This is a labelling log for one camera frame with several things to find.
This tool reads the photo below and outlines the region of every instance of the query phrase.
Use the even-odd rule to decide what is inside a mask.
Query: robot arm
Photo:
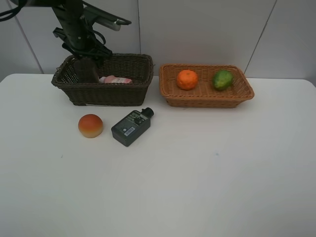
[[[24,6],[52,7],[62,28],[56,28],[53,33],[64,43],[62,47],[70,51],[76,58],[88,57],[96,63],[112,56],[112,51],[104,46],[105,38],[93,30],[97,22],[112,30],[119,31],[121,25],[129,25],[130,21],[102,11],[82,0],[10,0],[18,5],[13,10],[0,13],[0,17],[11,14],[0,21],[15,16]]]

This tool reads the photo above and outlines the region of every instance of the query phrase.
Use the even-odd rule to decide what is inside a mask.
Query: green mango
[[[234,76],[230,71],[220,70],[213,77],[213,86],[216,90],[226,90],[233,84]]]

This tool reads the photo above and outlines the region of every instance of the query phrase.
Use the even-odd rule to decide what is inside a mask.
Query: pink object
[[[99,80],[101,83],[132,83],[131,79],[128,78],[117,78],[115,76],[101,77]]]

